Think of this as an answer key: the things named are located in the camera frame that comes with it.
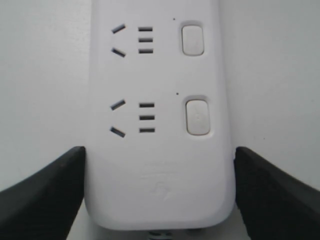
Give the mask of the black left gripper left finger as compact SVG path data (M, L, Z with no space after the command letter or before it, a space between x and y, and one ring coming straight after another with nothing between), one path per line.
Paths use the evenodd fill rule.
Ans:
M84 198L86 149L76 146L0 192L2 240L65 240Z

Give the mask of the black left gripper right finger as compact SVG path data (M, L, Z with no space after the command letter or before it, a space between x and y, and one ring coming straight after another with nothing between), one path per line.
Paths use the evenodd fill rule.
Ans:
M320 192L247 147L237 147L236 205L252 240L318 240Z

